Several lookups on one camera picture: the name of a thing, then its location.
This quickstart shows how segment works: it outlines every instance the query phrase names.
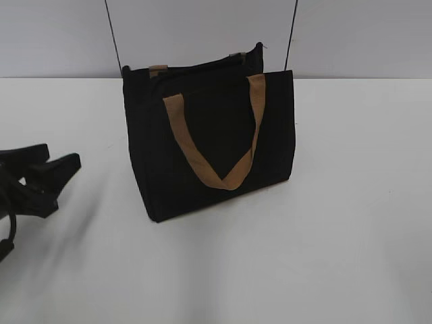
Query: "cable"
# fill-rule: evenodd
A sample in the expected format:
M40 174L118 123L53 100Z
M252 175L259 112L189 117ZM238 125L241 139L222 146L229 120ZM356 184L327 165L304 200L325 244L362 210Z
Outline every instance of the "cable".
M7 206L7 213L9 214L9 219L11 222L11 227L9 229L9 237L7 238L10 242L13 242L16 234L16 214L14 209L12 208L11 201L7 197L6 192L0 189L0 196L3 197L3 200Z
M119 69L120 69L120 75L123 76L122 74L122 65L120 63L120 58L119 58L119 51L117 50L117 43L115 42L115 37L114 37L114 29L113 29L113 24L111 22L111 15L109 14L109 9L108 9L108 4L107 4L107 0L105 0L105 7L107 8L107 15L108 15L108 20L109 20L109 27L111 29L111 35L113 37L113 43L114 43L114 48L115 48L115 54L117 55L117 62L119 64Z
M288 65L288 55L290 54L290 47L291 47L291 40L292 40L292 31L294 30L294 22L296 20L297 5L298 5L298 0L296 0L296 5L294 6L294 14L292 15L290 40L288 41L288 49L286 50L285 67L283 68L284 71L286 71L286 67Z

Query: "black tote bag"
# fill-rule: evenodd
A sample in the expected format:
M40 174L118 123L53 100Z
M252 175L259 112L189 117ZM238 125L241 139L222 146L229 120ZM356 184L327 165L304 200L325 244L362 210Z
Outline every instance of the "black tote bag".
M262 74L262 65L238 62L155 76L150 69L124 68L130 158L153 221L289 178L295 148L292 71Z

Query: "white wall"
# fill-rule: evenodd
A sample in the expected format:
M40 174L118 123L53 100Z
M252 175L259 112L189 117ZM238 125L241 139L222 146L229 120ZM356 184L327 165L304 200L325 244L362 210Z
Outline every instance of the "white wall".
M432 78L431 0L299 0L297 76Z
M122 64L193 65L249 51L261 41L265 69L284 67L294 1L108 0Z
M0 77L119 75L103 0L0 0Z
M119 77L103 0L2 0L0 77ZM247 51L284 65L294 0L108 0L122 64ZM432 1L300 0L296 77L432 78Z

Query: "tan handle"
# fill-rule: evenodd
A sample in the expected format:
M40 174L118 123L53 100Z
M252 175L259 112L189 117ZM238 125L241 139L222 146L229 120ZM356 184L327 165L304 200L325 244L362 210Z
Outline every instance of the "tan handle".
M184 98L182 94L163 99L167 110L169 123L174 138L179 144L189 165L203 184L208 187L225 190L235 190L244 181L252 168L255 149L257 148L258 133L263 120L265 108L265 75L249 76L250 104L255 119L255 132L249 151L234 165L231 171L221 179L209 162L198 151L189 133L184 117Z

